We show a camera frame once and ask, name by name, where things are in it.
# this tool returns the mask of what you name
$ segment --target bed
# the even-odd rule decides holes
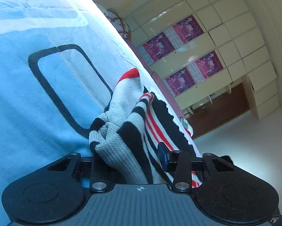
[[[141,83],[172,107],[92,0],[0,0],[1,194],[12,181],[71,152],[90,156],[90,124],[108,106],[120,77]]]

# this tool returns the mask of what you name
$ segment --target striped sock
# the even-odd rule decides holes
[[[91,125],[91,150],[121,172],[127,183],[171,184],[173,177],[162,170],[157,156],[158,143],[195,156],[172,120],[163,101],[154,93],[143,93],[139,72],[131,69],[117,83],[109,110]]]

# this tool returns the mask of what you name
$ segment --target black stripe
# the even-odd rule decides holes
[[[42,88],[45,90],[47,95],[50,97],[50,99],[53,101],[55,106],[58,108],[59,112],[62,114],[62,116],[65,118],[65,120],[70,124],[70,126],[72,128],[74,128],[74,130],[77,133],[79,133],[81,136],[83,136],[86,139],[88,139],[89,134],[90,134],[90,129],[85,129],[85,128],[81,127],[76,122],[74,117],[71,115],[70,111],[66,108],[65,104],[63,103],[63,101],[60,99],[60,97],[54,91],[54,89],[52,88],[52,86],[50,85],[48,80],[44,77],[44,75],[40,71],[39,65],[38,65],[38,62],[39,62],[39,60],[41,58],[46,57],[46,56],[51,55],[51,54],[54,54],[54,53],[61,53],[61,52],[65,51],[65,50],[69,50],[69,49],[75,49],[75,50],[77,50],[78,52],[80,52],[83,55],[83,57],[86,59],[86,61],[92,67],[94,72],[100,78],[102,83],[106,86],[106,88],[110,92],[110,97],[112,98],[113,91],[108,86],[108,84],[105,82],[103,77],[99,74],[99,72],[97,71],[97,69],[93,65],[92,61],[89,59],[89,57],[83,51],[83,49],[80,46],[76,45],[76,44],[60,45],[58,47],[51,47],[51,48],[47,48],[47,49],[43,49],[43,50],[34,52],[34,53],[29,55],[29,57],[28,57],[28,64],[29,64],[29,67],[30,67],[33,75],[38,80],[38,82],[40,83]]]
[[[153,165],[153,167],[156,169],[157,173],[169,184],[172,185],[172,182],[170,181],[169,177],[166,175],[166,173],[163,171],[162,167],[160,166],[160,164],[153,158],[153,156],[151,155],[147,143],[145,141],[145,136],[144,136],[144,142],[146,144],[146,148],[147,148],[147,152],[148,152],[148,156],[149,156],[149,160],[151,162],[151,164]]]
[[[154,152],[156,153],[156,155],[158,156],[158,149],[156,148],[156,146],[154,145],[154,142],[152,141],[152,139],[150,138],[150,135],[147,131],[147,129],[145,128],[145,133],[148,139],[148,142],[150,144],[150,146],[152,147],[152,149],[154,150]]]
[[[99,129],[101,127],[103,127],[105,125],[105,121],[103,121],[102,119],[100,118],[96,118],[93,123],[91,124],[91,131],[99,131]]]
[[[123,142],[130,149],[137,162],[139,163],[149,184],[153,184],[150,163],[143,149],[142,137],[134,124],[127,121],[117,131]]]
[[[90,143],[90,149],[93,153],[96,153],[95,147],[98,143],[99,142],[97,142],[97,141],[93,141],[93,142]]]
[[[145,111],[144,111],[144,109],[142,107],[140,107],[140,106],[135,107],[132,110],[132,113],[139,114],[143,118],[143,120],[145,120]]]
[[[147,99],[143,98],[143,99],[140,100],[140,102],[143,102],[143,103],[146,105],[146,108],[147,108],[147,106],[148,106],[148,101],[147,101]]]
[[[172,140],[172,142],[183,151],[190,153],[192,157],[196,157],[192,145],[188,144],[184,134],[179,131],[179,127],[173,122],[174,117],[168,113],[166,103],[162,100],[158,100],[156,96],[152,101],[152,108],[159,122],[164,127],[166,133]]]

